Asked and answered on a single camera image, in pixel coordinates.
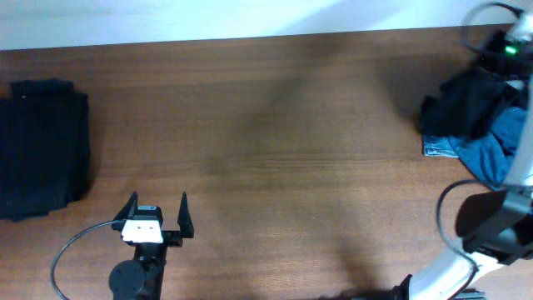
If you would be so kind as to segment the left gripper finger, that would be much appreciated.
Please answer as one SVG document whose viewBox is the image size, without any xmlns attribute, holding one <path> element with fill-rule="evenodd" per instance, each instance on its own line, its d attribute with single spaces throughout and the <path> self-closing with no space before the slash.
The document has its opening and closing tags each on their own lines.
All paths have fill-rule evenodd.
<svg viewBox="0 0 533 300">
<path fill-rule="evenodd" d="M 189 212 L 187 194 L 185 192 L 182 193 L 179 213 L 177 216 L 177 224 L 180 228 L 182 238 L 194 238 L 195 229 L 192 222 L 191 214 Z"/>
<path fill-rule="evenodd" d="M 137 192 L 133 192 L 130 198 L 128 199 L 127 203 L 122 207 L 122 209 L 118 212 L 118 214 L 113 220 L 118 221 L 118 220 L 127 220 L 129 218 L 132 218 L 137 208 L 137 201 L 138 201 L 138 194 Z"/>
</svg>

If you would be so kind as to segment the black t-shirt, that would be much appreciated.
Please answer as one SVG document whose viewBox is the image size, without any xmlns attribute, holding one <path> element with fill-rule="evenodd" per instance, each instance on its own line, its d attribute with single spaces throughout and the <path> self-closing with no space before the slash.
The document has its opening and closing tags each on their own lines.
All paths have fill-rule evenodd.
<svg viewBox="0 0 533 300">
<path fill-rule="evenodd" d="M 460 72 L 440 85 L 439 97 L 424 97 L 418 128 L 436 137 L 482 138 L 505 109 L 527 107 L 526 83 L 518 83 L 477 68 Z"/>
</svg>

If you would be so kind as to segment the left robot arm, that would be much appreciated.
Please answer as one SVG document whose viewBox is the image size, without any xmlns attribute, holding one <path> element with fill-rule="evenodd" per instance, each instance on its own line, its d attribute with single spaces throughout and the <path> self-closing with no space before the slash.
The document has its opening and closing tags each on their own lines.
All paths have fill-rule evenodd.
<svg viewBox="0 0 533 300">
<path fill-rule="evenodd" d="M 167 264 L 167 249 L 180 248 L 195 235 L 187 195 L 182 194 L 177 230 L 162 228 L 163 214 L 158 206 L 140 205 L 134 192 L 113 219 L 112 229 L 121 240 L 134 247 L 133 258 L 111 270 L 108 286 L 118 300 L 159 300 Z"/>
</svg>

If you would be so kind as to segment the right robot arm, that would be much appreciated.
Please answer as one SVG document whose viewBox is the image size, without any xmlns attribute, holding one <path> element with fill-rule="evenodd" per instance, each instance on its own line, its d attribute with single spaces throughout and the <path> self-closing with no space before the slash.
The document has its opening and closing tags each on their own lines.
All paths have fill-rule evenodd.
<svg viewBox="0 0 533 300">
<path fill-rule="evenodd" d="M 461 205 L 454 237 L 430 266 L 408 275 L 386 298 L 473 299 L 489 272 L 532 257 L 532 12 L 481 46 L 463 72 L 421 105 L 426 142 L 442 138 L 488 190 Z"/>
</svg>

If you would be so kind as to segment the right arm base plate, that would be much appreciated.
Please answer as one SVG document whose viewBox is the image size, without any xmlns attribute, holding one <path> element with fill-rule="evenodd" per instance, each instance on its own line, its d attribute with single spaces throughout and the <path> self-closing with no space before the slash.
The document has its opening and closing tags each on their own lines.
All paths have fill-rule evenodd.
<svg viewBox="0 0 533 300">
<path fill-rule="evenodd" d="M 466 290 L 457 294 L 453 300 L 487 300 L 486 294 L 477 290 Z"/>
</svg>

